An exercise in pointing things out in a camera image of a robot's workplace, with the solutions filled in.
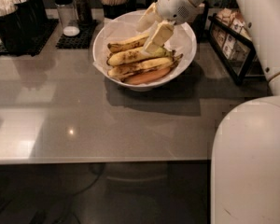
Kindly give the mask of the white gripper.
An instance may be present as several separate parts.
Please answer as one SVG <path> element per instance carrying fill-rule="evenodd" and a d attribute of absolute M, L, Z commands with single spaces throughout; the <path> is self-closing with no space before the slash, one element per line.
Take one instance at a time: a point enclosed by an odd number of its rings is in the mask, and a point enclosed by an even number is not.
<path fill-rule="evenodd" d="M 149 30 L 149 37 L 143 49 L 152 54 L 174 34 L 174 24 L 193 19 L 204 0 L 157 0 L 152 3 L 136 25 L 138 32 Z"/>

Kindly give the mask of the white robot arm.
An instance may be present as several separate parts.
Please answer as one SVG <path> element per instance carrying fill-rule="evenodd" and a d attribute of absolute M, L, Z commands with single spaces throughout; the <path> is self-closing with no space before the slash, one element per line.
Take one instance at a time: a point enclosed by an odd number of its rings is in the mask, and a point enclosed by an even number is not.
<path fill-rule="evenodd" d="M 147 52 L 204 0 L 157 0 L 137 23 Z M 263 73 L 261 88 L 219 123 L 210 161 L 209 224 L 280 224 L 280 0 L 235 0 Z"/>

